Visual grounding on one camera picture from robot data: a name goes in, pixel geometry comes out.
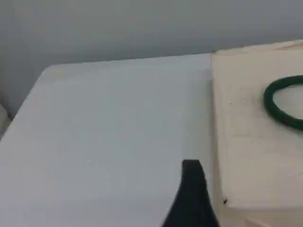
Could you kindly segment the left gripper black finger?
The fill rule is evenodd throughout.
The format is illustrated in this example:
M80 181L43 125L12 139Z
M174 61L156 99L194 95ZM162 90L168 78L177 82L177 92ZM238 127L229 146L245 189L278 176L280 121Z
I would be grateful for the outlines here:
M181 182L163 227L218 227L199 160L182 161Z

